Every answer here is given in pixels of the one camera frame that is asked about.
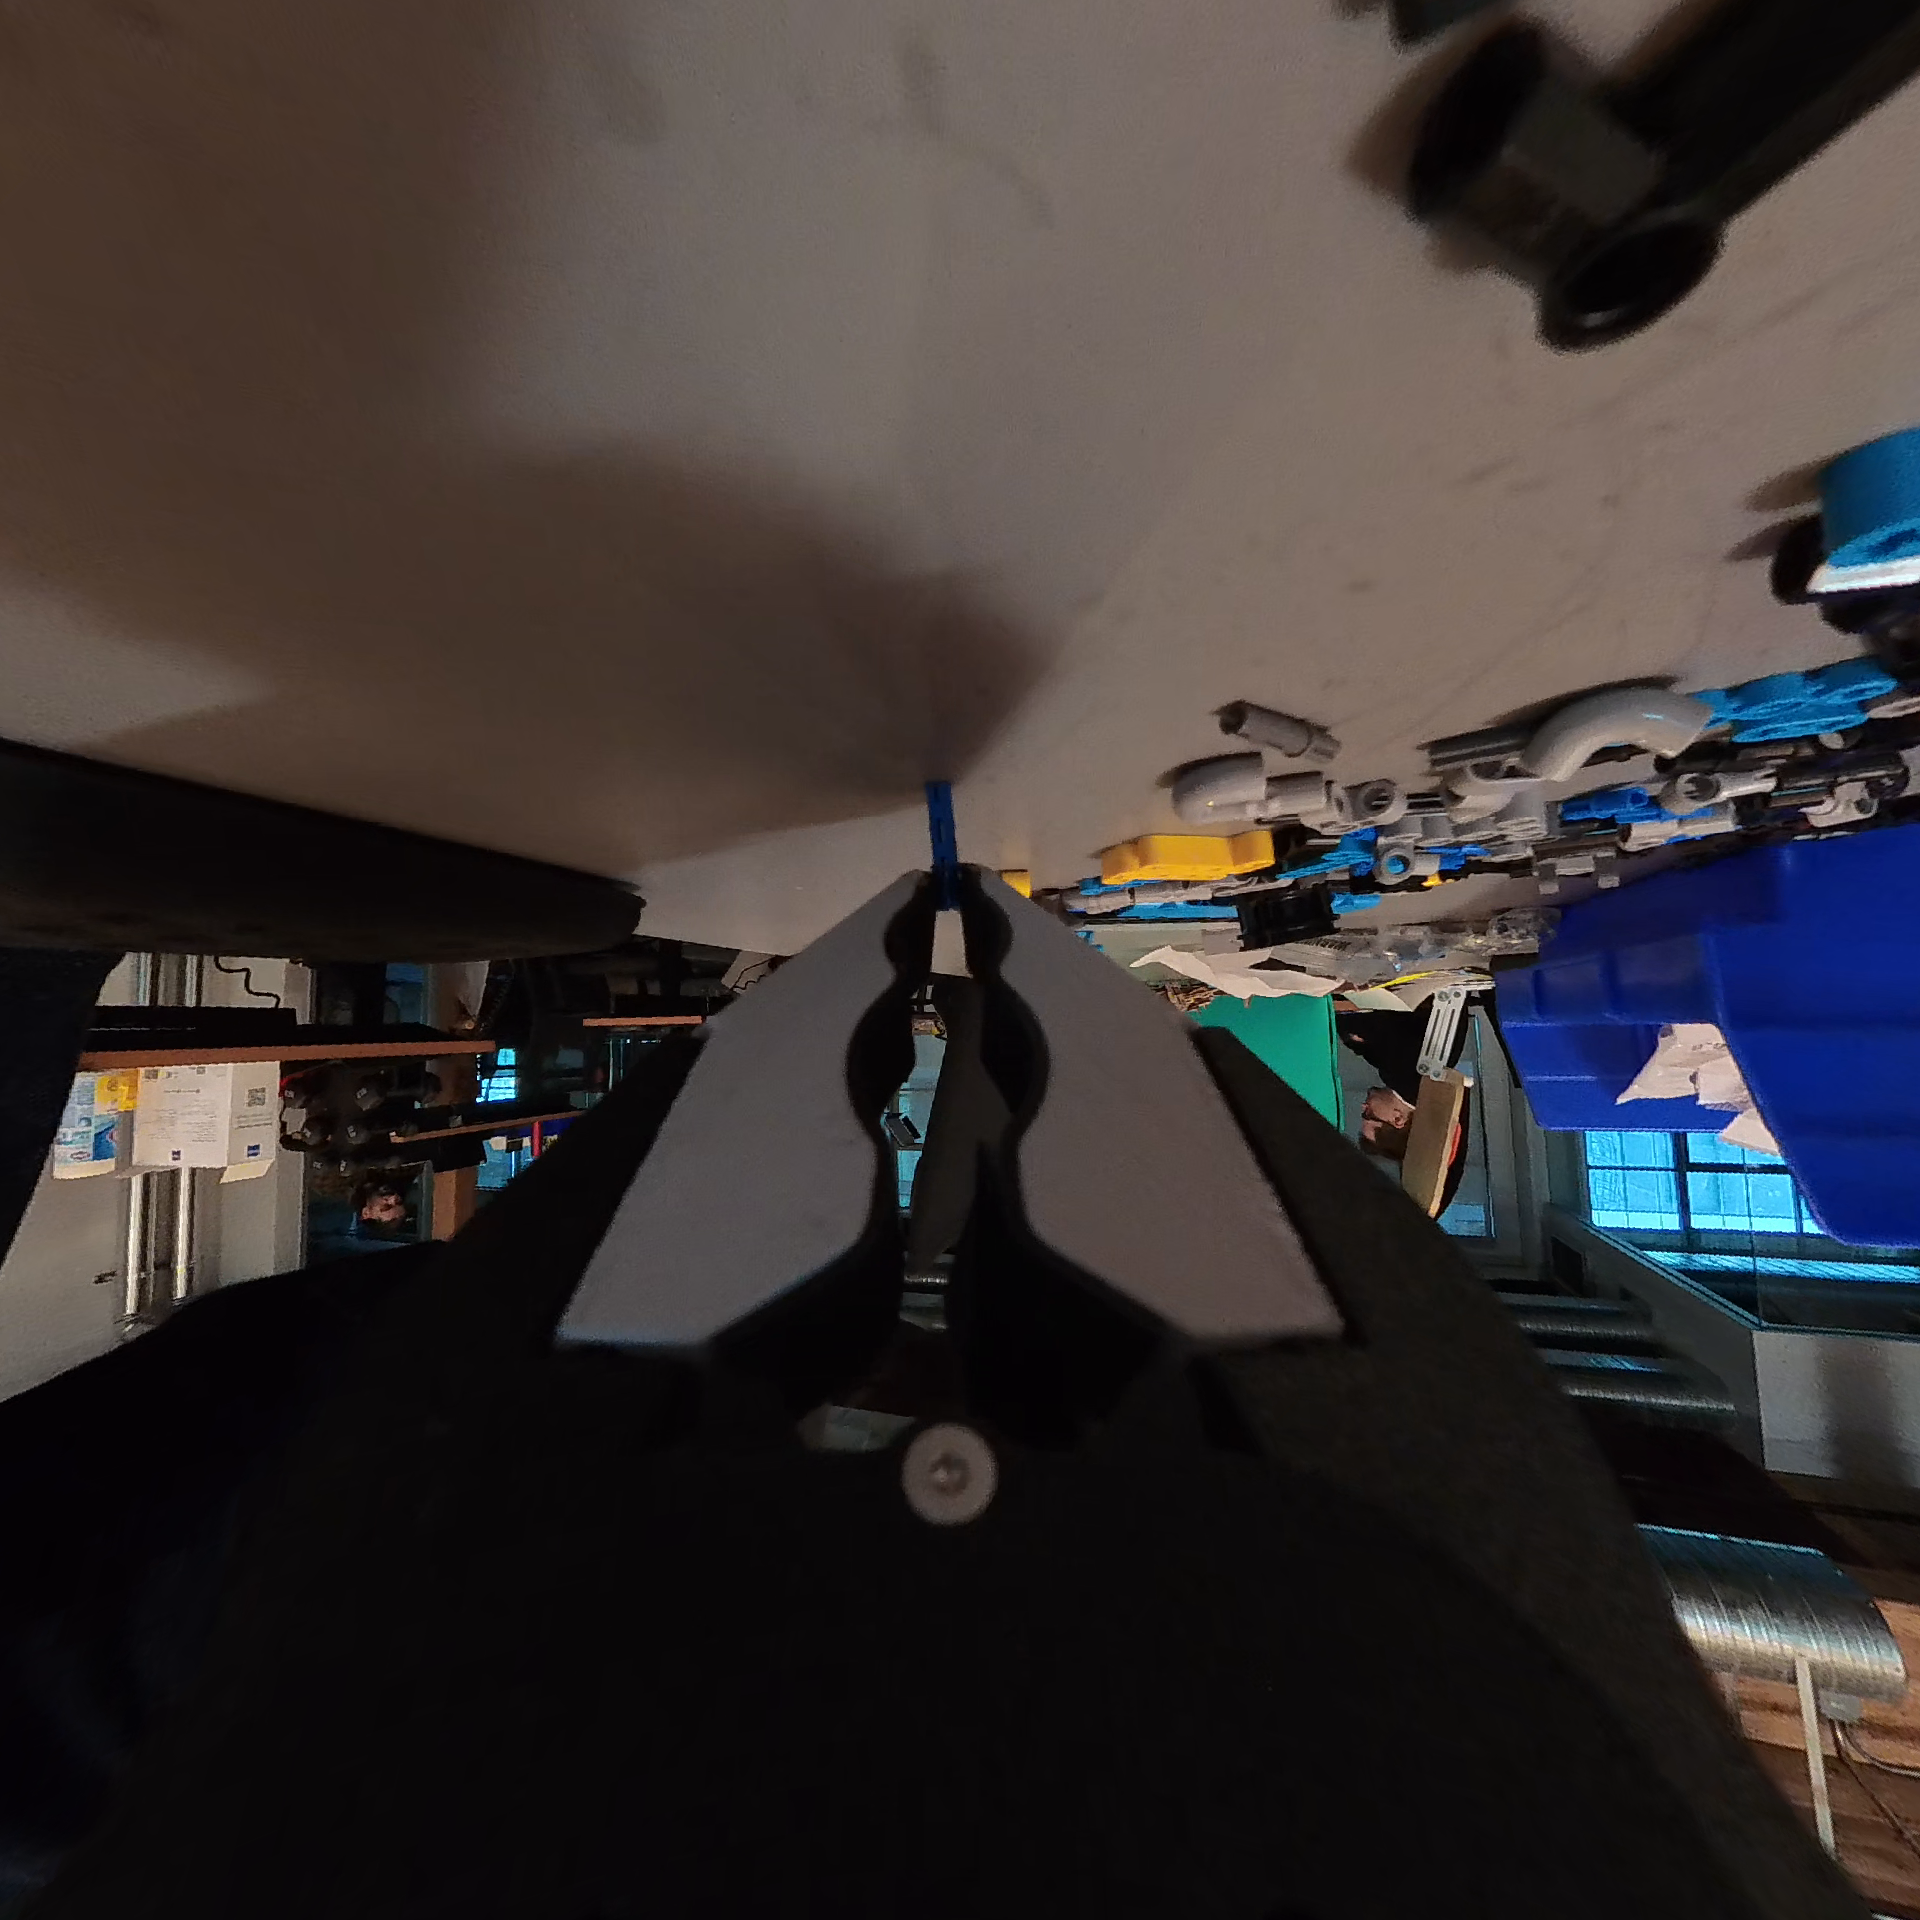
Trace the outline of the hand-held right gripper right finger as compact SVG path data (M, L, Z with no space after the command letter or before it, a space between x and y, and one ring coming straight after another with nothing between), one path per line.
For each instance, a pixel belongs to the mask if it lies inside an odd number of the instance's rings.
M1043 1252L1205 1350L1336 1337L1194 1021L994 873L962 868L956 899L998 1164Z

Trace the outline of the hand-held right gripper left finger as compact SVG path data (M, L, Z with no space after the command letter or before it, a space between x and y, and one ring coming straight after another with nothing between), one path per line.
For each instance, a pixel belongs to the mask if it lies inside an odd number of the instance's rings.
M694 1353L893 1228L932 875L906 873L708 1021L557 1342Z

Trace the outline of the pile of small brick parts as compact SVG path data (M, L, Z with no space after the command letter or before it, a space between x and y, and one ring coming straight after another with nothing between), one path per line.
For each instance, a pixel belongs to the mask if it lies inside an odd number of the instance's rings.
M1176 833L1266 828L1277 859L1238 880L1039 901L1075 930L1222 925L1240 945L1334 930L1392 896L1506 875L1551 899L1620 886L1652 858L1716 858L1915 822L1918 681L1874 658L1675 690L1620 684L1531 723L1442 737L1412 781L1348 777L1334 737L1260 704L1216 710L1232 752L1167 777Z

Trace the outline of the green flat panel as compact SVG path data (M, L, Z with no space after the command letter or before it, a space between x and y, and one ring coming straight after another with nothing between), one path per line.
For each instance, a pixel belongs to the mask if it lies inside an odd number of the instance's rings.
M1196 1027L1236 1038L1323 1120L1341 1129L1334 1014L1320 997L1213 997L1189 1014Z

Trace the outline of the crumpled white paper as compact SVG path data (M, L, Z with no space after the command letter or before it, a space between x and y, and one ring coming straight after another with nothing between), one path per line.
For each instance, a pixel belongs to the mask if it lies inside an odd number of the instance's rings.
M1295 966L1276 966L1264 957L1240 950L1205 954L1162 946L1128 962L1128 970L1159 970L1162 973L1206 990L1213 997L1230 997L1236 1002L1286 997L1323 1002L1346 990L1336 976L1320 976Z

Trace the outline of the yellow angled beam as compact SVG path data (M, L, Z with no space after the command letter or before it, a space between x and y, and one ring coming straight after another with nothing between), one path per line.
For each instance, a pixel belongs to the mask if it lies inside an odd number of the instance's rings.
M1155 882L1194 886L1256 875L1276 859L1276 835L1266 828L1232 835L1142 833L1099 853L1098 880L1110 889Z

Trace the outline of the large window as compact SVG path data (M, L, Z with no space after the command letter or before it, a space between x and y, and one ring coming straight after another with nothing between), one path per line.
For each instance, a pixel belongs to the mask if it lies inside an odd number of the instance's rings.
M1714 1133L1583 1132L1587 1213L1618 1235L1675 1242L1821 1238L1788 1164Z

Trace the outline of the blue plastic bin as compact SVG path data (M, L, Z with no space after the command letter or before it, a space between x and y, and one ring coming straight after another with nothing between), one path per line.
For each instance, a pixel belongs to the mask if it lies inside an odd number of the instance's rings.
M1832 1242L1918 1244L1918 830L1803 838L1568 905L1494 973L1494 1021L1556 1133L1707 1133L1627 1098L1668 1027L1711 1025Z

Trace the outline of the black angle connector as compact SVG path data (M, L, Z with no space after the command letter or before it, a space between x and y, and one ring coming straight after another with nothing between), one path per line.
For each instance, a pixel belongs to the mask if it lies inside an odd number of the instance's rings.
M1572 51L1503 24L1428 100L1407 213L1534 296L1543 341L1589 353L1640 334L1718 266L1720 226L1666 198L1663 156L1602 100Z

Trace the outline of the metal ventilation duct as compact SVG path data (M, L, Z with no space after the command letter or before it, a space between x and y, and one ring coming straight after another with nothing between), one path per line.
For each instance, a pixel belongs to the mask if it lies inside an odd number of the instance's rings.
M1714 1673L1792 1688L1805 1672L1824 1712L1909 1691L1902 1645L1879 1602L1831 1556L1684 1526L1638 1530L1670 1614Z

